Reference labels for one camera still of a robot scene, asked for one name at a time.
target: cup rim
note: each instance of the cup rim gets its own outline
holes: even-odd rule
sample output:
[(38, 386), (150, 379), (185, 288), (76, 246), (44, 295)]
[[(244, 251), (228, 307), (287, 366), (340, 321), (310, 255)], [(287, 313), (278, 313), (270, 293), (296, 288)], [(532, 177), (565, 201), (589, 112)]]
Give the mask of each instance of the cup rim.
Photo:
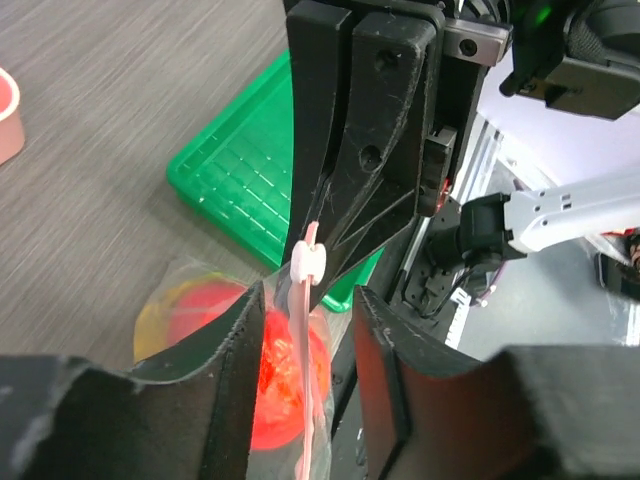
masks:
[(18, 105), (20, 105), (20, 89), (13, 77), (2, 68), (0, 68), (0, 77), (9, 84), (9, 88), (11, 89), (11, 102), (9, 102), (9, 106), (6, 109), (0, 112), (0, 122), (2, 122), (13, 115), (18, 109)]

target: green light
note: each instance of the green light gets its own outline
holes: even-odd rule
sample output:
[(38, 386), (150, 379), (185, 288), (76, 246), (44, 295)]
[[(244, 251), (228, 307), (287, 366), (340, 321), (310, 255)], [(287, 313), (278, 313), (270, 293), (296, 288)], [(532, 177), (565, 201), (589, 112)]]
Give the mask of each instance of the green light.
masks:
[(549, 15), (551, 15), (551, 7), (547, 5), (538, 12), (538, 15), (536, 16), (536, 27), (542, 25), (545, 20), (549, 18)]

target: screw hole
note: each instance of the screw hole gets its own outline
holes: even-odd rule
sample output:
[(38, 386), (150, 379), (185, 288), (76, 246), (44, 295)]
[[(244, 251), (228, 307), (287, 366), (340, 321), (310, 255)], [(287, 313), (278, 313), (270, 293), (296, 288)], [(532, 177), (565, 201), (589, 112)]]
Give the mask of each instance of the screw hole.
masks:
[(398, 56), (389, 50), (382, 50), (376, 55), (375, 67), (378, 72), (395, 70), (398, 67)]
[(380, 156), (380, 150), (373, 145), (364, 147), (360, 151), (360, 166), (365, 172), (375, 171), (382, 163), (382, 157)]
[(460, 53), (465, 57), (473, 57), (478, 53), (478, 44), (469, 38), (465, 38), (460, 42)]

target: wire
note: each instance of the wire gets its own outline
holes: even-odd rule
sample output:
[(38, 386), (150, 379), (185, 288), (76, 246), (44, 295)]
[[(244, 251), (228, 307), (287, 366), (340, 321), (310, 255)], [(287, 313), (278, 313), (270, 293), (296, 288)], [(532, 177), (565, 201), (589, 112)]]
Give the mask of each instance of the wire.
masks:
[(466, 282), (471, 275), (473, 275), (474, 269), (475, 267), (465, 268), (462, 271), (462, 274), (458, 277), (458, 279), (453, 283), (453, 285), (451, 285), (451, 288), (449, 289), (447, 294), (444, 297), (442, 297), (442, 300), (440, 300), (440, 303), (438, 303), (438, 306), (434, 308), (431, 312), (421, 315), (421, 317), (425, 319), (430, 319), (439, 315), (440, 312), (442, 312), (442, 309), (444, 308), (444, 306), (447, 304), (447, 302), (451, 300), (451, 297), (453, 296), (455, 291), (458, 288), (460, 288), (460, 286), (464, 282)]

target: red object in bag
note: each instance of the red object in bag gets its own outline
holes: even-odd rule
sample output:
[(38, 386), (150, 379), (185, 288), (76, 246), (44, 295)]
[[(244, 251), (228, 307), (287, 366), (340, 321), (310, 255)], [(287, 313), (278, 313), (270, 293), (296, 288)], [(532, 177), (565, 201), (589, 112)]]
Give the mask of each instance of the red object in bag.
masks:
[[(173, 308), (167, 338), (169, 346), (218, 318), (245, 291), (245, 287), (224, 280), (212, 280), (205, 285), (195, 286)], [(284, 313), (268, 307), (251, 437), (252, 450), (280, 448), (304, 431), (301, 375), (293, 358), (293, 341), (288, 323)], [(309, 344), (320, 393), (326, 399), (331, 377), (329, 351), (312, 328), (309, 329)]]

